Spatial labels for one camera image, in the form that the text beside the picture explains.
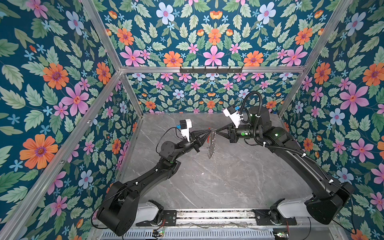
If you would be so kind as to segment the steel keyring with red handle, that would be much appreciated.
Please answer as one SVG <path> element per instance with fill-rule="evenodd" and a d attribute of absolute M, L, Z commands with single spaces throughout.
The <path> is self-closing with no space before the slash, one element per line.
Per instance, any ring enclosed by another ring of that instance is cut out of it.
<path fill-rule="evenodd" d="M 212 159 L 215 154 L 216 148 L 216 130 L 211 129 L 210 135 L 208 137 L 208 158 Z"/>

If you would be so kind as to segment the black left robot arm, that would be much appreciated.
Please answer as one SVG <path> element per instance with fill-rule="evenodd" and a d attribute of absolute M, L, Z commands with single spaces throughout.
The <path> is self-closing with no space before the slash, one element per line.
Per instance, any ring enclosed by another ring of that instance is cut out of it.
<path fill-rule="evenodd" d="M 178 171 L 181 163 L 178 158 L 191 150 L 200 151 L 212 130 L 199 130 L 190 133 L 178 143 L 162 143 L 158 163 L 145 174 L 125 183 L 115 182 L 97 210 L 97 219 L 117 236 L 123 236 L 134 224 L 139 209 L 140 198 Z"/>

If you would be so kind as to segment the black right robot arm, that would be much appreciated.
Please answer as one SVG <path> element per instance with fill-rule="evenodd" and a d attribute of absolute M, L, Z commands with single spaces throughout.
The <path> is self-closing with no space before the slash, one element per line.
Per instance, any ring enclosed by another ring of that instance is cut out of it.
<path fill-rule="evenodd" d="M 263 97 L 251 92 L 244 98 L 256 95 L 259 104 L 250 109 L 241 106 L 229 106 L 223 109 L 231 123 L 216 130 L 216 133 L 231 143 L 239 139 L 254 140 L 256 146 L 270 150 L 283 159 L 307 183 L 312 193 L 308 197 L 276 201 L 269 210 L 267 218 L 275 225 L 281 225 L 291 218 L 312 218 L 328 225 L 339 212 L 351 203 L 354 187 L 348 182 L 340 182 L 325 172 L 318 163 L 303 151 L 295 139 L 282 127 L 274 127 L 269 110 L 262 105 Z"/>

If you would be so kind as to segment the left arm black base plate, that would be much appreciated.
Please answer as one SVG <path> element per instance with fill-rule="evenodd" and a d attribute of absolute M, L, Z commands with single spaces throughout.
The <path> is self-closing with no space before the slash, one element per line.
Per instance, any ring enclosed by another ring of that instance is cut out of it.
<path fill-rule="evenodd" d="M 162 210 L 158 211 L 152 220 L 140 221 L 134 224 L 135 227 L 160 227 L 176 225 L 177 220 L 176 210 Z"/>

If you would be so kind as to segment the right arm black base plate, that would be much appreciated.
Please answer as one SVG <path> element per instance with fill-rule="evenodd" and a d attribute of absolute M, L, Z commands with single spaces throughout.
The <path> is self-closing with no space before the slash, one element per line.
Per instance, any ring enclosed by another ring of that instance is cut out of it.
<path fill-rule="evenodd" d="M 284 218 L 279 212 L 269 209 L 253 209 L 258 226 L 296 226 L 295 218 Z"/>

